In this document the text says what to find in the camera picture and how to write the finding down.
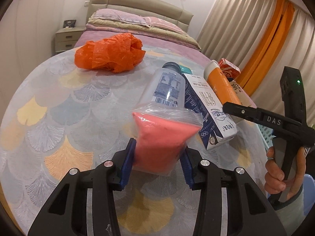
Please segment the person's right hand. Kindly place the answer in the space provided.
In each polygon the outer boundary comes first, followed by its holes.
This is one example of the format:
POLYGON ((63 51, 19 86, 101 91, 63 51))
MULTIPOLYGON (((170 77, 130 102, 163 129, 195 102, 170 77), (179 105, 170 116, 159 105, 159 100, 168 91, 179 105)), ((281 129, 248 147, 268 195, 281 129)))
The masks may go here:
POLYGON ((297 195, 300 190, 306 171, 305 148, 300 147, 296 156, 297 169, 295 177, 291 180, 284 179, 284 172, 279 168, 274 160, 274 147, 270 147, 267 152, 269 160, 265 167, 267 173, 265 175, 264 189, 271 195, 283 192, 286 188, 290 188, 286 200, 297 195))

